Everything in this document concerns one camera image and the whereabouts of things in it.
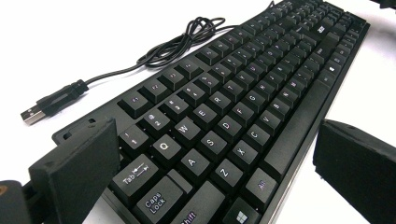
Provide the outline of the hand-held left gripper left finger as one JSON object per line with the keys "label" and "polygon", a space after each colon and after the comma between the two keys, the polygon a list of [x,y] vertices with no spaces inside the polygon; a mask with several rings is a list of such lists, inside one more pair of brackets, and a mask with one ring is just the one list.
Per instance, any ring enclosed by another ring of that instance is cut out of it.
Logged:
{"label": "hand-held left gripper left finger", "polygon": [[82,128],[29,168],[35,224],[81,224],[120,167],[116,121]]}

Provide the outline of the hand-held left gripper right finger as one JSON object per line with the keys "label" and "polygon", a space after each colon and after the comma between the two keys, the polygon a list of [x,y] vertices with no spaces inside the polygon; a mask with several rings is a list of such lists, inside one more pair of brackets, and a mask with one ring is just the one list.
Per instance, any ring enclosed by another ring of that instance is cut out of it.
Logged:
{"label": "hand-held left gripper right finger", "polygon": [[396,147],[354,126],[325,119],[313,164],[371,224],[396,224]]}

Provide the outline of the black computer keyboard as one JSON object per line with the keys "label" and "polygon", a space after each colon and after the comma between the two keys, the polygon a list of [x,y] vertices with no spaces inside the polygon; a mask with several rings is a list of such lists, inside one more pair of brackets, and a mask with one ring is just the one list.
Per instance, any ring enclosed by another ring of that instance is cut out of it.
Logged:
{"label": "black computer keyboard", "polygon": [[53,135],[113,118],[104,193],[126,224],[271,224],[368,22],[283,0]]}

